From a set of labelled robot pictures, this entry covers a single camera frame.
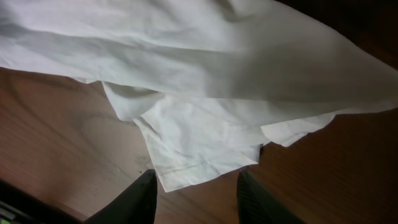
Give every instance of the garment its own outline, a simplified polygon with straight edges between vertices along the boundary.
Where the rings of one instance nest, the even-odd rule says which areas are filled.
[[[398,96],[397,71],[271,0],[0,0],[0,66],[102,81],[166,191]]]

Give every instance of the wrinkled cloth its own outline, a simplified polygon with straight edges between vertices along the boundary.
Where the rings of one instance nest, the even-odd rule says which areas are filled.
[[[397,71],[271,0],[0,0],[0,66],[102,81],[166,192],[398,96]]]

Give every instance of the black object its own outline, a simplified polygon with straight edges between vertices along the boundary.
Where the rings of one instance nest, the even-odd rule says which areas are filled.
[[[240,224],[302,224],[284,208],[248,171],[238,177]],[[104,209],[83,224],[153,224],[156,212],[157,181],[147,170]],[[56,208],[0,182],[0,219],[21,224],[81,223]]]

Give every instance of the wooden floor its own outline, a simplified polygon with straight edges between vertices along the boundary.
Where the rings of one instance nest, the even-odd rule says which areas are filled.
[[[282,2],[398,67],[393,1]],[[289,148],[269,144],[249,170],[307,223],[398,223],[397,161],[393,110],[338,116]],[[84,220],[151,167],[139,129],[117,119],[100,83],[0,68],[2,180]],[[238,223],[237,176],[159,187],[155,222]]]

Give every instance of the folded fabric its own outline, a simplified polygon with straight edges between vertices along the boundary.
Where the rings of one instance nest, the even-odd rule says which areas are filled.
[[[398,96],[397,71],[271,0],[0,0],[0,66],[102,81],[166,192]]]

